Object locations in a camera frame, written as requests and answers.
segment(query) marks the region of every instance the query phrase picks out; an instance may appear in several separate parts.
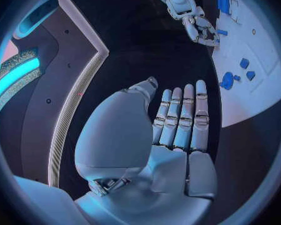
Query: blue light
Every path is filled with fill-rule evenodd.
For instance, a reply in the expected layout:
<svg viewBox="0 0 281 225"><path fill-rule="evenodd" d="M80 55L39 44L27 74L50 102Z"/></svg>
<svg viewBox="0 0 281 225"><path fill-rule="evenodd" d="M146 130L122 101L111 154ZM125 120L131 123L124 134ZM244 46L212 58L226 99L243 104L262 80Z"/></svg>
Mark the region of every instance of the blue light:
<svg viewBox="0 0 281 225"><path fill-rule="evenodd" d="M10 71L0 80L0 95L18 79L40 66L38 58L29 60Z"/></svg>

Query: robotic hand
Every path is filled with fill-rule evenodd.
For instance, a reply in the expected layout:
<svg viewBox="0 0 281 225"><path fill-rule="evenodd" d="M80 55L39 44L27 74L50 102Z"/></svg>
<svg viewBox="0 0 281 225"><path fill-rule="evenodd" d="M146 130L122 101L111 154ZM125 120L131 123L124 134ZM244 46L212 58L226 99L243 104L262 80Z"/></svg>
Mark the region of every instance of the robotic hand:
<svg viewBox="0 0 281 225"><path fill-rule="evenodd" d="M165 90L152 126L156 88L150 77L112 94L81 132L75 165L91 191L76 203L92 223L197 224L216 196L204 81L196 83L196 108L191 84L183 100L180 88Z"/></svg>
<svg viewBox="0 0 281 225"><path fill-rule="evenodd" d="M205 13L195 0L161 0L175 20L182 20L189 38L194 43L216 47L220 38L212 24L204 17Z"/></svg>

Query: sparkly panel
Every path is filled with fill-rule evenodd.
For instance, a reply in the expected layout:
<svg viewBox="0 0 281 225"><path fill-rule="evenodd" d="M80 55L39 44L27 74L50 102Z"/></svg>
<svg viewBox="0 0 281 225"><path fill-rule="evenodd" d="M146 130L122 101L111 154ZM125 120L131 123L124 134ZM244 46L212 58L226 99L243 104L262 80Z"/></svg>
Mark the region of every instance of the sparkly panel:
<svg viewBox="0 0 281 225"><path fill-rule="evenodd" d="M5 106L5 104L23 87L32 82L34 79L42 75L39 68L33 70L32 72L26 74L13 85L11 85L1 96L0 96L0 111Z"/></svg>
<svg viewBox="0 0 281 225"><path fill-rule="evenodd" d="M22 51L19 54L14 55L10 59L6 60L1 64L0 67L0 79L20 64L26 62L27 60L36 58L37 55L38 49L35 47Z"/></svg>

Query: white panel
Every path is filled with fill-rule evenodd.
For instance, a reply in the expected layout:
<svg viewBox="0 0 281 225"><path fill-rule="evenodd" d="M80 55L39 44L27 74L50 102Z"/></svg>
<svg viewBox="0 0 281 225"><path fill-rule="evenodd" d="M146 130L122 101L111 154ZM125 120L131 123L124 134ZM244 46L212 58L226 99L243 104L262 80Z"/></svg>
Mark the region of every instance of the white panel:
<svg viewBox="0 0 281 225"><path fill-rule="evenodd" d="M220 12L216 29L228 31L228 36L220 34L220 46L212 54L219 82L226 72L241 77L230 90L220 87L222 127L251 118L281 99L281 63L275 44L246 1L236 1L239 24ZM249 60L247 69L240 66L242 58ZM256 74L252 81L248 71Z"/></svg>

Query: glowing light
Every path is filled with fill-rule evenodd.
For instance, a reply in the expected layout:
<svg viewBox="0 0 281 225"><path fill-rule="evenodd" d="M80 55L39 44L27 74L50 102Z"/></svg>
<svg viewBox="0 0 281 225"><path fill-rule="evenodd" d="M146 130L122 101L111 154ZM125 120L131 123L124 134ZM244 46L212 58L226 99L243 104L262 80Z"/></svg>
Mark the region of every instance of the glowing light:
<svg viewBox="0 0 281 225"><path fill-rule="evenodd" d="M0 95L18 79L40 66L38 58L29 60L14 68L0 80Z"/></svg>

